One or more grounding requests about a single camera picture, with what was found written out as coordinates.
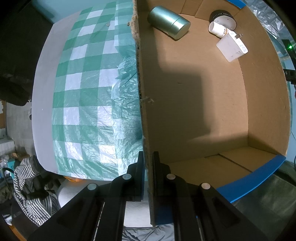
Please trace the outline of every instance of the striped cloth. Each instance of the striped cloth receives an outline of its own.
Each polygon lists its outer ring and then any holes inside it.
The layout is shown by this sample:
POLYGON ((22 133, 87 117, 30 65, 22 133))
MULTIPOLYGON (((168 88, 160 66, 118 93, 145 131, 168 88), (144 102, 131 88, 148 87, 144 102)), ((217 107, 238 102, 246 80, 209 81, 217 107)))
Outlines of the striped cloth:
POLYGON ((60 205, 56 195, 51 192, 48 192, 49 195, 44 199, 36 198, 27 200, 24 196, 23 189, 25 184, 30 192, 34 192, 32 179, 40 174, 37 171, 38 169, 33 167, 34 162, 30 161, 31 158, 23 159, 21 164, 15 168, 13 196, 24 214, 37 226, 41 226, 60 209, 60 205))

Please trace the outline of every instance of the blue strip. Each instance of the blue strip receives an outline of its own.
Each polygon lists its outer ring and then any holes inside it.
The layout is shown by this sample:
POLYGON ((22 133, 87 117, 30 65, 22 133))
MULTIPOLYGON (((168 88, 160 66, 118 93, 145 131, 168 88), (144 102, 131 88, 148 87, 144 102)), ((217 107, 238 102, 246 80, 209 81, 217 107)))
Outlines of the blue strip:
POLYGON ((277 155, 254 172, 235 182, 217 188, 217 191, 229 202, 234 202, 258 187, 271 174, 273 174, 285 160, 285 156, 277 155))
POLYGON ((237 6, 240 9, 242 9, 244 6, 246 6, 246 4, 241 0, 227 0, 227 1, 231 2, 232 4, 234 4, 235 6, 237 6))

